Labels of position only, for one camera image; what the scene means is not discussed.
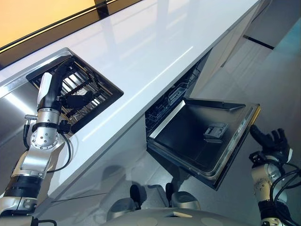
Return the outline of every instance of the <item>dishwasher rack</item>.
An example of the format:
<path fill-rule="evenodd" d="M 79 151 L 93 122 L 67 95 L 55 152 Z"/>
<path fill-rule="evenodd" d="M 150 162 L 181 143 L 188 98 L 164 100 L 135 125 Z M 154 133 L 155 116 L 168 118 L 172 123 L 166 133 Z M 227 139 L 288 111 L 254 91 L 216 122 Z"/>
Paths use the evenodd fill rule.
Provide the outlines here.
<path fill-rule="evenodd" d="M 71 131 L 75 133 L 120 98 L 123 92 L 75 55 L 63 56 L 59 62 L 61 63 L 70 58 L 73 62 L 70 66 L 70 71 L 63 79 L 62 97 L 84 95 L 88 91 L 93 94 L 92 101 L 81 108 L 62 107 L 61 116 L 71 124 Z M 53 65 L 51 63 L 47 65 L 44 70 L 41 70 L 42 73 L 34 76 L 34 78 L 31 78 L 32 75 L 27 76 L 31 78 L 28 79 L 29 82 L 39 89 L 43 74 L 45 72 L 54 74 L 58 65 L 58 60 L 56 60 Z"/>

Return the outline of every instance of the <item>gray floor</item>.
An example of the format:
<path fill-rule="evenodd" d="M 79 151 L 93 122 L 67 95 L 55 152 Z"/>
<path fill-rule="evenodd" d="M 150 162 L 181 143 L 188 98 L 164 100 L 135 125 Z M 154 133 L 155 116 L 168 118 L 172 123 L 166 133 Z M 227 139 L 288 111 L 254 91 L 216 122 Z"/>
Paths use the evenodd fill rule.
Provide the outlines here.
<path fill-rule="evenodd" d="M 301 22 L 271 51 L 248 40 L 234 57 L 209 81 L 199 98 L 227 99 L 259 103 L 262 111 L 256 121 L 264 132 L 284 128 L 294 150 L 292 162 L 301 165 Z M 260 214 L 253 195 L 250 153 L 259 145 L 248 136 L 218 191 L 194 177 L 178 171 L 180 191 L 198 198 L 202 210 L 260 225 Z M 85 210 L 66 217 L 59 225 L 96 226 L 105 222 L 106 212 L 118 199 L 128 197 L 133 182 L 140 184 L 147 195 L 142 208 L 164 207 L 165 184 L 172 176 L 146 151 L 125 176 L 104 198 L 98 196 L 58 202 L 56 211 L 83 206 Z M 288 192 L 288 205 L 293 218 L 301 222 L 301 189 Z M 50 212 L 41 216 L 55 218 Z"/>

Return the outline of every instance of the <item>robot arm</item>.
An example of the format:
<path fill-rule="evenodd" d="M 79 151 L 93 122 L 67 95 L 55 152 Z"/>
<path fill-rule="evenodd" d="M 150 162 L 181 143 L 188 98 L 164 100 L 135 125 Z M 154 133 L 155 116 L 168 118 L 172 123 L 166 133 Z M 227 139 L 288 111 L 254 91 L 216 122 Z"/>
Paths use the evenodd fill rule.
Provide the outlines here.
<path fill-rule="evenodd" d="M 37 197 L 47 173 L 51 153 L 59 141 L 58 122 L 62 107 L 60 95 L 63 78 L 70 63 L 70 60 L 63 62 L 54 75 L 43 75 L 38 95 L 38 115 L 25 117 L 27 120 L 24 130 L 28 130 L 30 120 L 36 119 L 30 146 L 17 162 L 0 199 L 0 223 L 5 221 L 7 225 L 18 225 L 21 219 L 23 222 L 26 219 L 32 221 L 27 215 L 36 209 Z"/>
<path fill-rule="evenodd" d="M 250 133 L 262 146 L 262 151 L 255 152 L 249 157 L 253 162 L 252 178 L 261 213 L 261 226 L 296 226 L 286 205 L 287 196 L 282 189 L 285 185 L 281 184 L 288 175 L 285 174 L 283 165 L 289 164 L 293 153 L 284 131 L 283 129 L 272 131 L 274 139 L 269 134 L 262 134 L 256 126 L 251 127 Z M 300 172 L 296 170 L 295 173 L 294 178 Z"/>

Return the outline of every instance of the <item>white countertop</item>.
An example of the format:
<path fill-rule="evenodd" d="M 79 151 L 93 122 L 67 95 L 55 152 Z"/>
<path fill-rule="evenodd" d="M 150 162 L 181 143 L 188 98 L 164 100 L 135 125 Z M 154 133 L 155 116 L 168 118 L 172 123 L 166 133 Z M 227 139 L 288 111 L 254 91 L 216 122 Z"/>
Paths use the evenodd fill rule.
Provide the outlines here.
<path fill-rule="evenodd" d="M 144 0 L 75 32 L 0 71 L 0 81 L 64 47 L 124 95 L 71 137 L 73 157 L 56 172 L 57 197 L 258 0 Z M 57 168 L 67 160 L 67 147 Z"/>

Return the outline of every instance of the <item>cabinet door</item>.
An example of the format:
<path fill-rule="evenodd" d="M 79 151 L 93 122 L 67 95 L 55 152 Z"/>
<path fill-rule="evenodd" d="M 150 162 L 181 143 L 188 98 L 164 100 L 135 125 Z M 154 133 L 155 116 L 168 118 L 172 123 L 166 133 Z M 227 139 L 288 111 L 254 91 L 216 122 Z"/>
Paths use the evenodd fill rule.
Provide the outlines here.
<path fill-rule="evenodd" d="M 211 50 L 206 64 L 191 92 L 190 97 L 194 98 L 200 90 L 211 79 L 215 72 L 226 62 L 231 52 L 235 48 L 238 40 L 248 28 L 253 16 L 257 12 L 260 4 L 253 7 L 248 14 L 235 25 Z"/>

